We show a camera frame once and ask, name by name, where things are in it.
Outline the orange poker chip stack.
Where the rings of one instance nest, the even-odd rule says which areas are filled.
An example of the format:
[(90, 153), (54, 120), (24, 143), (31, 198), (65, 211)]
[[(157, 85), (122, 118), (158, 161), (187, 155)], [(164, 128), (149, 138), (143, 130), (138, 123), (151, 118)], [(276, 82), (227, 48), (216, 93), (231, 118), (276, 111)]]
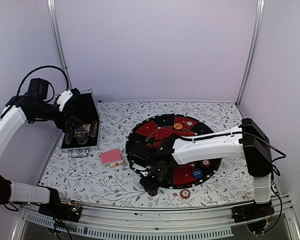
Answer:
[(183, 189), (180, 191), (180, 197), (183, 199), (188, 199), (191, 195), (191, 192), (188, 189)]

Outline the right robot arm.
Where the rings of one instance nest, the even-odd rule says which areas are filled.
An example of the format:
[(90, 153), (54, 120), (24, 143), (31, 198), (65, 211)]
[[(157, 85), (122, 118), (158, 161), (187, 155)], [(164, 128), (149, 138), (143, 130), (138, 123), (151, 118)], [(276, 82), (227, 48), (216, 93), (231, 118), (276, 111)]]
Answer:
[(252, 177), (254, 202), (232, 208), (232, 217), (236, 223), (273, 216), (271, 203), (274, 176), (280, 175), (272, 158), (272, 151), (280, 156), (287, 156), (270, 144), (269, 138), (250, 118), (244, 118), (239, 126), (231, 129), (198, 135), (171, 136), (161, 140), (159, 148), (143, 150), (144, 159), (149, 160), (147, 176), (140, 179), (145, 191), (154, 195), (161, 187), (169, 168), (186, 165), (192, 162), (222, 158), (245, 158), (249, 175)]

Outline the blue small blind button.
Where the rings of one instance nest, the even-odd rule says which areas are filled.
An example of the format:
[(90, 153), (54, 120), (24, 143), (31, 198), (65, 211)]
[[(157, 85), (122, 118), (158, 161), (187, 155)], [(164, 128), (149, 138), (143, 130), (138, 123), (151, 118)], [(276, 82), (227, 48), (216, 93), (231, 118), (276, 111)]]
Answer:
[(202, 170), (198, 168), (193, 169), (191, 174), (196, 179), (200, 179), (203, 176)]

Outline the red playing card deck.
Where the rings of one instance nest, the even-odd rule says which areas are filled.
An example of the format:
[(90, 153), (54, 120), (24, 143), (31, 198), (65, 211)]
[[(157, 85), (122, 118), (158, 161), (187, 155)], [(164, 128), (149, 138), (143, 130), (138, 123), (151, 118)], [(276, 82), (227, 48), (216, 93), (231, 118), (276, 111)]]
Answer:
[(101, 163), (103, 165), (108, 165), (116, 163), (122, 160), (121, 152), (119, 149), (112, 149), (100, 154)]

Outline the dark poker chip stack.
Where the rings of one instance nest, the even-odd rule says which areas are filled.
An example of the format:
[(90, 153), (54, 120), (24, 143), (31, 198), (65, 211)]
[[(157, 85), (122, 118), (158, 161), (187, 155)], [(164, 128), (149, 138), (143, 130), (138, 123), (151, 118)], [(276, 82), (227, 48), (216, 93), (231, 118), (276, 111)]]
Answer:
[(151, 197), (155, 197), (158, 194), (158, 192), (157, 191), (155, 191), (155, 192), (149, 192), (148, 194)]

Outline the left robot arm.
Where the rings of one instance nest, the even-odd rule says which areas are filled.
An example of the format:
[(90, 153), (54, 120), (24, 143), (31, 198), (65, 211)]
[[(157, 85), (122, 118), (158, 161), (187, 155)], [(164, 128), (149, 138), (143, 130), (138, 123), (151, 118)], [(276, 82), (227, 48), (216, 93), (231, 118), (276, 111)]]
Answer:
[[(21, 80), (16, 94), (5, 104), (0, 114), (0, 160), (6, 149), (16, 143), (17, 135), (26, 123), (51, 121), (63, 133), (72, 133), (83, 125), (71, 107), (80, 91), (70, 87), (68, 78), (65, 79), (65, 90), (59, 95), (53, 93), (51, 98), (48, 98), (48, 91), (54, 87), (43, 78), (32, 78), (26, 92), (21, 92), (26, 79), (43, 69), (62, 70), (54, 65), (43, 65), (31, 70)], [(64, 221), (77, 223), (82, 214), (79, 202), (62, 202), (58, 190), (54, 188), (12, 181), (0, 174), (0, 206), (18, 212), (18, 205), (36, 205), (40, 214), (50, 216), (60, 225)]]

